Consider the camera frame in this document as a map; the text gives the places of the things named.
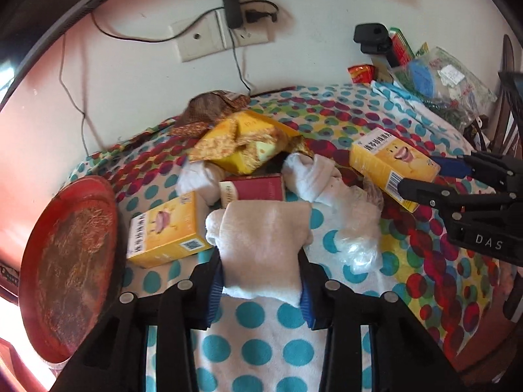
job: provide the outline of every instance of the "white cloth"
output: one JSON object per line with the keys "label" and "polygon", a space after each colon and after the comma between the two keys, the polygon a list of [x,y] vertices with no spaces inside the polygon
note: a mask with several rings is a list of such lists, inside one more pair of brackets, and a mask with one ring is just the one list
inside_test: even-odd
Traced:
{"label": "white cloth", "polygon": [[321,155],[312,160],[292,153],[283,163],[281,173],[287,188],[308,202],[334,206],[337,196],[347,187],[334,161]]}
{"label": "white cloth", "polygon": [[226,177],[226,172],[211,162],[202,160],[187,162],[181,169],[175,189],[178,196],[196,191],[207,203],[214,205],[220,199],[220,181]]}
{"label": "white cloth", "polygon": [[220,250],[229,296],[273,297],[298,308],[297,254],[312,243],[308,202],[233,201],[206,219],[207,241]]}

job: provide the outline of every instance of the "maroon box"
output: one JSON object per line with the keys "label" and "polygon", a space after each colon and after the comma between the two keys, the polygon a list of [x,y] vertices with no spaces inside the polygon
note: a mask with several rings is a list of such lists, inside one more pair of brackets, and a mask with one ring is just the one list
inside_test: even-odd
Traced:
{"label": "maroon box", "polygon": [[285,200],[281,174],[264,176],[231,176],[220,181],[222,207],[234,200]]}

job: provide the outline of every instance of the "polka dot fabric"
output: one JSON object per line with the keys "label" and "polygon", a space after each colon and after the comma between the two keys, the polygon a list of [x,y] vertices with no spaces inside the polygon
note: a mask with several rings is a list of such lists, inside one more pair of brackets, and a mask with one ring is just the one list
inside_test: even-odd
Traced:
{"label": "polka dot fabric", "polygon": [[[469,149],[462,137],[414,99],[373,84],[330,87],[296,87],[252,99],[251,109],[300,131],[310,148],[334,159],[347,183],[348,151],[354,140],[381,127],[429,155],[459,155]],[[195,140],[169,137],[169,119],[105,153],[94,154],[71,173],[68,182],[85,175],[102,175],[110,181],[124,225],[132,217],[176,197],[174,186],[185,153]],[[438,178],[460,193],[486,191],[471,179]],[[297,197],[287,191],[288,201]],[[474,334],[498,280],[498,266],[489,258],[452,246],[442,220],[430,209],[414,214],[385,198],[380,227],[383,268],[354,274],[341,262],[334,245],[335,214],[314,204],[311,229],[314,242],[307,249],[331,279],[355,292],[380,296],[394,290],[409,305],[445,354],[452,358]],[[153,269],[129,264],[123,290],[139,296],[161,293],[190,276],[212,251]],[[202,391],[306,392],[318,390],[325,332],[307,328],[298,309],[269,298],[243,301],[223,296],[210,329],[191,334]],[[370,339],[362,328],[364,389],[371,388]],[[153,392],[156,365],[156,328],[147,343],[146,390]]]}

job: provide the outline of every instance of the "red tray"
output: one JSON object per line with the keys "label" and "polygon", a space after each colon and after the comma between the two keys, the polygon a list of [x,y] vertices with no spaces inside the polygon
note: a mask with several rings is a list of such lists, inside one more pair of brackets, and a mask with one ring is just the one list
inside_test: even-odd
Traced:
{"label": "red tray", "polygon": [[62,189],[33,228],[19,306],[38,354],[59,368],[96,324],[114,265],[118,212],[111,185],[86,176]]}

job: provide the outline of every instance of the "smiling mouth cartoon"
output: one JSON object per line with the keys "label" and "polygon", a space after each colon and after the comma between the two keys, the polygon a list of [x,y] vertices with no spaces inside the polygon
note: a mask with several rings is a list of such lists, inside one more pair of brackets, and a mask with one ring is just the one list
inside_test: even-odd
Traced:
{"label": "smiling mouth cartoon", "polygon": [[403,162],[410,163],[414,160],[414,155],[406,147],[399,149],[394,155],[394,159],[402,160]]}

